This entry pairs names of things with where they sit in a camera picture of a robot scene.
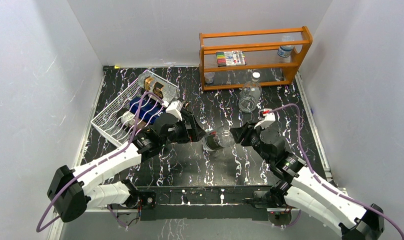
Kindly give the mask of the clear round white-capped bottle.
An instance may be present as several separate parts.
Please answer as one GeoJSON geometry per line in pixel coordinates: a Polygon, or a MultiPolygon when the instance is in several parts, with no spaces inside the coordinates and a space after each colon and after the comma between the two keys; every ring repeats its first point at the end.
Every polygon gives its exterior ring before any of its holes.
{"type": "Polygon", "coordinates": [[[231,147],[235,140],[229,126],[221,126],[208,132],[202,139],[203,149],[209,152],[218,151],[231,147]]]}

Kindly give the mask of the blue square bottle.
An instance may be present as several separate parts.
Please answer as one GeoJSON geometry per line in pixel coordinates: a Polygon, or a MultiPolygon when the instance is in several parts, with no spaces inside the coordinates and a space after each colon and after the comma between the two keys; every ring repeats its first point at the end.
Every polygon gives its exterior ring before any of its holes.
{"type": "MultiPolygon", "coordinates": [[[[129,102],[129,108],[130,108],[129,111],[132,112],[133,114],[136,114],[139,102],[140,97],[138,96],[131,99],[129,102]]],[[[144,115],[147,114],[150,114],[151,116],[157,116],[157,118],[159,118],[163,113],[165,113],[165,109],[163,109],[159,103],[156,103],[155,100],[145,97],[142,102],[138,118],[143,119],[144,115]]]]}

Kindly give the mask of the dark green wine bottle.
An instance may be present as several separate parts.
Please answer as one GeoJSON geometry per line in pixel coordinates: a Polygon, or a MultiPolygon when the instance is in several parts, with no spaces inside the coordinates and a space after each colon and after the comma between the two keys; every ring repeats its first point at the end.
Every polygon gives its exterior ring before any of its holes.
{"type": "Polygon", "coordinates": [[[142,129],[154,123],[157,116],[152,116],[150,114],[144,115],[143,119],[135,117],[135,115],[127,110],[121,110],[116,114],[119,123],[117,124],[121,129],[129,131],[131,127],[134,126],[135,121],[137,121],[137,129],[142,129]]]}

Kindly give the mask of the grey bottle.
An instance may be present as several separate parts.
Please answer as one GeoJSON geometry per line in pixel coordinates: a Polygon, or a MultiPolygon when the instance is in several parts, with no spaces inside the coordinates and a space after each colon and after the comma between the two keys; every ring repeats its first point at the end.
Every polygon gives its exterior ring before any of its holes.
{"type": "Polygon", "coordinates": [[[164,102],[171,103],[179,98],[179,87],[161,76],[145,70],[138,76],[138,84],[148,92],[152,92],[164,102]]]}

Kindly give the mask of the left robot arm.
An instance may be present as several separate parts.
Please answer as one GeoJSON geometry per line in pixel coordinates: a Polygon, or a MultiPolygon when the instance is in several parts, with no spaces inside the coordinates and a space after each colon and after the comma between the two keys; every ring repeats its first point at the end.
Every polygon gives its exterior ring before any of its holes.
{"type": "Polygon", "coordinates": [[[133,209],[139,203],[153,208],[147,198],[149,191],[140,192],[130,180],[104,184],[110,177],[159,155],[171,143],[198,142],[206,135],[193,113],[180,111],[182,119],[166,112],[154,124],[141,129],[132,140],[112,152],[85,165],[59,167],[53,176],[47,196],[64,223],[80,217],[87,208],[121,205],[133,209]]]}

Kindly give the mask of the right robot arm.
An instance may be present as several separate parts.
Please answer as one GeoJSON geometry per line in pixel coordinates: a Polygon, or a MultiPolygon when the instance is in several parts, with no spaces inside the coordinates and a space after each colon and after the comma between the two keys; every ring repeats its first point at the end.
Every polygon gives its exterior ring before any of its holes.
{"type": "Polygon", "coordinates": [[[261,198],[278,207],[289,205],[321,221],[343,240],[377,240],[384,231],[383,210],[361,206],[311,172],[305,160],[288,151],[287,141],[272,126],[255,123],[230,130],[235,143],[252,147],[279,178],[261,198]]]}

